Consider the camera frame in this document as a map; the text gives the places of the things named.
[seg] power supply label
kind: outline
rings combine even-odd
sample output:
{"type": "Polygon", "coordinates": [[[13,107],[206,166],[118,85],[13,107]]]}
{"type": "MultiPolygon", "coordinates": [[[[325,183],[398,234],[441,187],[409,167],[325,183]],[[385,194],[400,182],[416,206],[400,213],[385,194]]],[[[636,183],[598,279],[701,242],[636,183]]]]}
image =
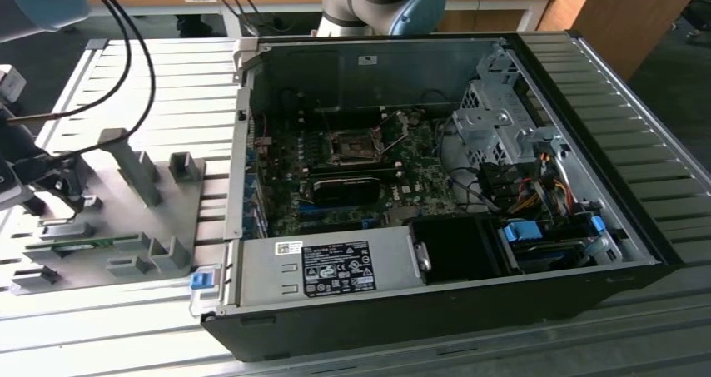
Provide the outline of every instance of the power supply label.
{"type": "Polygon", "coordinates": [[[366,241],[304,246],[302,291],[308,298],[374,290],[366,241]]]}

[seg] green circuit board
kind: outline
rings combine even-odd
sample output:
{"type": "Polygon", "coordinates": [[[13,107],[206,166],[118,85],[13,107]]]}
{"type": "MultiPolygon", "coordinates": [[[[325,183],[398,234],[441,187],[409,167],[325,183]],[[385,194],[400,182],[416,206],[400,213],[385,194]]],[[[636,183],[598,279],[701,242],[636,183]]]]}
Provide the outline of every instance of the green circuit board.
{"type": "MultiPolygon", "coordinates": [[[[284,121],[272,127],[270,135],[278,140],[270,143],[266,156],[260,158],[269,198],[265,206],[269,236],[400,226],[409,217],[461,211],[434,156],[436,121],[425,120],[421,111],[401,110],[401,114],[405,117],[390,118],[374,134],[384,149],[401,136],[402,123],[408,124],[406,137],[381,154],[380,159],[381,163],[396,164],[400,173],[393,181],[381,184],[377,201],[360,206],[322,209],[309,200],[313,182],[304,169],[328,163],[328,133],[305,131],[294,121],[284,121]]],[[[372,130],[348,131],[348,134],[366,136],[372,130]]]]}

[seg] slotted metal table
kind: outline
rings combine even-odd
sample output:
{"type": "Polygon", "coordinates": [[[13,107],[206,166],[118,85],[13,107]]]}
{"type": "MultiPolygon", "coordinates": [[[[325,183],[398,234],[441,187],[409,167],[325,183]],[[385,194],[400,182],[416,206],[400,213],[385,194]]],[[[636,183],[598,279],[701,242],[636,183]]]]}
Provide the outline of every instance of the slotted metal table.
{"type": "MultiPolygon", "coordinates": [[[[661,229],[686,262],[682,269],[569,320],[253,364],[232,358],[189,315],[188,278],[39,295],[0,292],[0,365],[7,375],[706,375],[705,172],[582,41],[562,33],[521,36],[644,206],[665,220],[661,229]]],[[[233,41],[170,39],[147,44],[158,76],[155,105],[130,145],[154,161],[170,152],[190,151],[208,162],[196,244],[196,264],[208,265],[220,261],[224,246],[236,117],[233,41]]],[[[43,127],[37,143],[49,151],[93,143],[106,126],[131,126],[147,96],[137,46],[135,51],[126,87],[115,97],[43,127]]],[[[122,42],[87,49],[54,112],[99,96],[122,62],[122,42]]],[[[17,210],[0,215],[0,223],[0,291],[6,291],[13,270],[29,262],[21,250],[30,226],[17,210]]]]}

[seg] blue latch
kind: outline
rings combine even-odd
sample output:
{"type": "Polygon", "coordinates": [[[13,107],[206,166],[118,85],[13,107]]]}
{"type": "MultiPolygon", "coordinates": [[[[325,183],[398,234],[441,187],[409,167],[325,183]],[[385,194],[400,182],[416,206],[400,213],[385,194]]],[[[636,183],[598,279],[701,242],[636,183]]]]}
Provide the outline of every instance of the blue latch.
{"type": "Polygon", "coordinates": [[[604,220],[598,216],[592,216],[590,221],[592,221],[592,226],[594,226],[594,229],[597,230],[597,232],[601,233],[605,229],[604,220]]]}
{"type": "Polygon", "coordinates": [[[214,273],[193,273],[189,277],[189,288],[204,290],[214,287],[214,273]]]}
{"type": "Polygon", "coordinates": [[[508,242],[542,238],[541,229],[534,221],[513,221],[502,228],[508,242]]]}

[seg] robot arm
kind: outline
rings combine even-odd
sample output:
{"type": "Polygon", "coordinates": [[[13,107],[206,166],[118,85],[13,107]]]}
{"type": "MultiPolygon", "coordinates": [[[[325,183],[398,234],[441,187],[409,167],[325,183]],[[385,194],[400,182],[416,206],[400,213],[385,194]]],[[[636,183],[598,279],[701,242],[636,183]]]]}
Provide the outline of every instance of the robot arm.
{"type": "Polygon", "coordinates": [[[322,0],[318,37],[428,34],[446,0],[322,0]]]}

